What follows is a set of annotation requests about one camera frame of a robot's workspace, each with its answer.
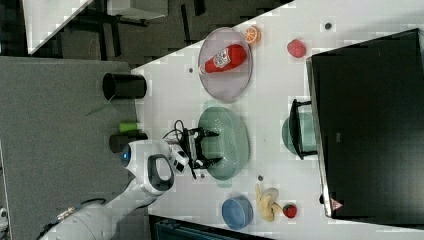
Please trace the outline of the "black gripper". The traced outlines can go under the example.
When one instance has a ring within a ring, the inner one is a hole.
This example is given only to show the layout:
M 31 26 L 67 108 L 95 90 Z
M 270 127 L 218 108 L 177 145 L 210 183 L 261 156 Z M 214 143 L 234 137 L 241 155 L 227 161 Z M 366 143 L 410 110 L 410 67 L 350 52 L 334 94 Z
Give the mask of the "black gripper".
M 195 169 L 195 161 L 197 160 L 197 148 L 196 148 L 195 140 L 196 140 L 196 134 L 198 132 L 199 132 L 198 128 L 183 129 L 183 148 L 186 152 L 186 155 L 189 158 L 188 165 L 190 167 L 190 171 L 194 179 L 197 178 L 196 173 L 194 172 L 194 169 Z M 205 129 L 205 128 L 201 128 L 199 135 L 201 137 L 216 137 L 218 136 L 218 133 Z M 221 160 L 222 160 L 221 157 L 212 158 L 212 159 L 203 159 L 199 161 L 199 165 L 201 169 L 208 169 L 209 167 L 220 162 Z

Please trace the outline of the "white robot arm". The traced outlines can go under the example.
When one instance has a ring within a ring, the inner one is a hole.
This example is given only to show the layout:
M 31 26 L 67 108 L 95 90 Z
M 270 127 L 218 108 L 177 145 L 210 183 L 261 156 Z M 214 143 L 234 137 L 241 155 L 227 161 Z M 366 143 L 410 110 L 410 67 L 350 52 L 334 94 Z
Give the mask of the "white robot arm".
M 176 174 L 217 163 L 217 158 L 206 158 L 201 148 L 203 138 L 217 135 L 199 127 L 183 129 L 171 138 L 128 143 L 121 162 L 134 178 L 126 189 L 106 204 L 87 200 L 69 208 L 46 225 L 37 240 L 110 240 L 118 222 L 170 190 Z

